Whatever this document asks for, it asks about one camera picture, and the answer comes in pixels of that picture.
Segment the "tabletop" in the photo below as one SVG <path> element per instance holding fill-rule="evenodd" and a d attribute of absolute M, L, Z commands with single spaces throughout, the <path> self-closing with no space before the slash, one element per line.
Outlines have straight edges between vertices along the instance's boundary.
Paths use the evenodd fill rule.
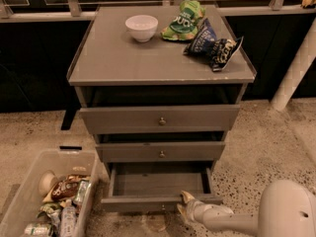
<path fill-rule="evenodd" d="M 213 5 L 205 18 L 219 39 L 233 39 L 229 27 Z M 167 41 L 160 32 L 179 15 L 179 6 L 101 7 L 80 55 L 74 60 L 72 86 L 177 85 L 253 82 L 255 72 L 240 48 L 221 72 L 212 72 L 205 58 L 184 55 L 187 42 Z M 137 42 L 125 21 L 134 15 L 158 19 L 158 30 L 148 42 Z"/>

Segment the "white robotic arm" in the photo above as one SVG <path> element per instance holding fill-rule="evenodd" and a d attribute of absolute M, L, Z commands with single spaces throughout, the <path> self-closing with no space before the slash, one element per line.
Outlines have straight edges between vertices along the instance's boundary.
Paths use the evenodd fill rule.
<path fill-rule="evenodd" d="M 316 197 L 288 180 L 270 184 L 257 214 L 234 214 L 223 205 L 206 204 L 182 192 L 182 216 L 210 231 L 233 230 L 258 237 L 316 237 Z"/>

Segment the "plastic bin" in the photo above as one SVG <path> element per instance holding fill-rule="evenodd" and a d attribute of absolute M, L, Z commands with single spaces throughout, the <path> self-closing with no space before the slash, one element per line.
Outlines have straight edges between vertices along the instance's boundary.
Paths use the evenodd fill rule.
<path fill-rule="evenodd" d="M 85 236 L 87 217 L 99 181 L 97 159 L 95 152 L 45 150 L 40 153 L 1 222 L 0 236 L 19 237 L 29 223 L 42 221 L 37 218 L 42 205 L 38 186 L 41 175 L 47 170 L 52 170 L 57 177 L 69 174 L 91 175 L 91 188 L 85 196 L 73 234 L 73 237 Z"/>

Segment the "concrete floor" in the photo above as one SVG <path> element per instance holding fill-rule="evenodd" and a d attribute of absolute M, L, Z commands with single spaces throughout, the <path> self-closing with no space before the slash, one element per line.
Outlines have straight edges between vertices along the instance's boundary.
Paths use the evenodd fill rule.
<path fill-rule="evenodd" d="M 235 213 L 256 212 L 264 188 L 290 179 L 316 194 L 316 99 L 292 100 L 275 111 L 268 101 L 241 103 L 227 145 L 212 179 L 215 191 Z M 64 112 L 0 114 L 0 221 L 35 160 L 46 148 L 80 145 L 93 150 L 94 140 L 77 115 L 70 130 L 60 130 Z M 178 213 L 105 213 L 100 204 L 108 178 L 101 175 L 87 236 L 246 236 L 210 233 L 184 223 Z"/>

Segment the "drawer knob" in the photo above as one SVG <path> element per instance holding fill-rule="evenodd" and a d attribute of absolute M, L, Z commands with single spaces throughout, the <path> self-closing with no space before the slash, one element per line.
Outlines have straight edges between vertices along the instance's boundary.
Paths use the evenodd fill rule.
<path fill-rule="evenodd" d="M 165 121 L 164 118 L 160 118 L 159 120 L 159 125 L 165 125 L 167 122 Z"/>
<path fill-rule="evenodd" d="M 160 158 L 165 158 L 166 157 L 165 152 L 164 151 L 160 151 L 159 157 Z"/>

